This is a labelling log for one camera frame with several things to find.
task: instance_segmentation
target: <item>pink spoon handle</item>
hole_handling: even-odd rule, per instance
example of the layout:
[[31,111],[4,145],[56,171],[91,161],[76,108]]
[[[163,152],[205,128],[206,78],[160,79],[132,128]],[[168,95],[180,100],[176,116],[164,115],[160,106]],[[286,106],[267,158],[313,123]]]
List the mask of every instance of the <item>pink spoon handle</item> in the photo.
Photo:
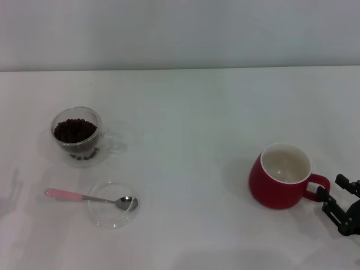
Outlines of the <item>pink spoon handle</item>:
[[83,199],[83,195],[79,193],[73,193],[65,190],[56,190],[55,188],[48,188],[44,191],[44,194],[48,197],[57,199],[67,199],[72,201],[80,201]]

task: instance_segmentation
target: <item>red mug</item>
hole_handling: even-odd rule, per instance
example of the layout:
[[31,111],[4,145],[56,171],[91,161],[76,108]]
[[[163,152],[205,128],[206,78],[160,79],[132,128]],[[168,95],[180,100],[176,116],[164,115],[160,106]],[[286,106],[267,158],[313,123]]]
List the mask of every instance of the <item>red mug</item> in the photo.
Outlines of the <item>red mug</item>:
[[309,182],[330,191],[324,176],[311,173],[308,155],[287,143],[274,143],[262,151],[249,176],[250,191],[261,204],[274,209],[286,209],[302,197],[320,202],[316,194],[307,190]]

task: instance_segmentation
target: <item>spoon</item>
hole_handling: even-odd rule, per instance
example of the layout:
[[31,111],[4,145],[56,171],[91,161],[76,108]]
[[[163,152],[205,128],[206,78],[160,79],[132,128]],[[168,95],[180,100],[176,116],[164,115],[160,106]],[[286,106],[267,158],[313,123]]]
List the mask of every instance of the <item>spoon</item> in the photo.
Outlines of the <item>spoon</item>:
[[138,205],[137,198],[134,197],[122,197],[116,201],[111,201],[107,199],[102,198],[96,198],[91,196],[82,195],[80,193],[73,193],[65,190],[57,190],[55,188],[48,188],[44,191],[45,196],[56,198],[56,199],[67,199],[71,201],[81,201],[81,200],[88,200],[88,201],[102,201],[103,203],[111,203],[115,204],[115,206],[121,210],[134,210]]

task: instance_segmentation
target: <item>mug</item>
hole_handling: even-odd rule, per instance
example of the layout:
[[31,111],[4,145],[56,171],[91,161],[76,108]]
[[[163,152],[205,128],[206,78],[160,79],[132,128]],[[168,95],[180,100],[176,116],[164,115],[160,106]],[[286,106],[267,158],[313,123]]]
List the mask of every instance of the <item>mug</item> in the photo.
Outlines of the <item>mug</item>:
[[[83,141],[62,142],[56,138],[55,128],[60,122],[65,122],[68,119],[89,121],[96,126],[96,130]],[[103,161],[109,153],[120,153],[126,148],[120,136],[106,130],[100,116],[87,107],[74,107],[59,113],[51,123],[50,135],[60,149],[62,158],[74,167],[93,166]]]
[[274,143],[256,159],[249,176],[250,191],[261,204],[273,209],[286,209],[302,197],[320,202],[316,194],[307,190],[309,182],[330,191],[324,176],[313,174],[308,155],[287,143]]

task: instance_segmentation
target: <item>white tabletop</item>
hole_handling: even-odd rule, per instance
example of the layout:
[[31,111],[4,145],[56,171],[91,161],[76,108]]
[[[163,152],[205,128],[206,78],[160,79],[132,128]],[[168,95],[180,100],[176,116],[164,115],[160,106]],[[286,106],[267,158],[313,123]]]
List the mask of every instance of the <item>white tabletop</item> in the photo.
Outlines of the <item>white tabletop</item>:
[[[248,174],[262,148],[285,141],[332,183],[359,179],[359,85],[355,66],[0,74],[0,268],[358,270],[359,236],[341,236],[306,199],[261,206]],[[73,106],[97,111],[127,151],[64,164],[48,128]],[[141,202],[117,230],[94,226],[83,203],[43,196],[106,180],[132,184]],[[356,201],[331,188],[344,209]]]

